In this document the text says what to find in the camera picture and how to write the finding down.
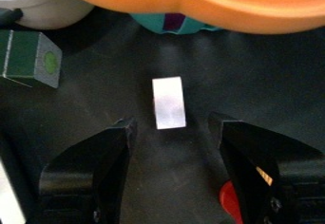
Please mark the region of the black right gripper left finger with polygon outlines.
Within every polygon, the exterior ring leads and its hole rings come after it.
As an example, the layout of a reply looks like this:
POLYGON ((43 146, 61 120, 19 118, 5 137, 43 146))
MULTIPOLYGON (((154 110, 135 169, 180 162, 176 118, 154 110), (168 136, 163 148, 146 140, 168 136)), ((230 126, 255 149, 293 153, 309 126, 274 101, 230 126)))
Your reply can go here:
POLYGON ((119 224, 136 121, 117 121, 68 147, 39 179, 37 224, 119 224))

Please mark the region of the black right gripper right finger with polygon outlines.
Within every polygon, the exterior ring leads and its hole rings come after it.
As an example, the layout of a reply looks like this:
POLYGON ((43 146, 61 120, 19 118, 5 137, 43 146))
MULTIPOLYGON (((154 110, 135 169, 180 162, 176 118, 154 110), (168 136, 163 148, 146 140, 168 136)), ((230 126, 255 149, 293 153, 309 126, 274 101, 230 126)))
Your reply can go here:
POLYGON ((325 224, 325 153, 215 112, 208 128, 235 189, 242 224, 325 224))

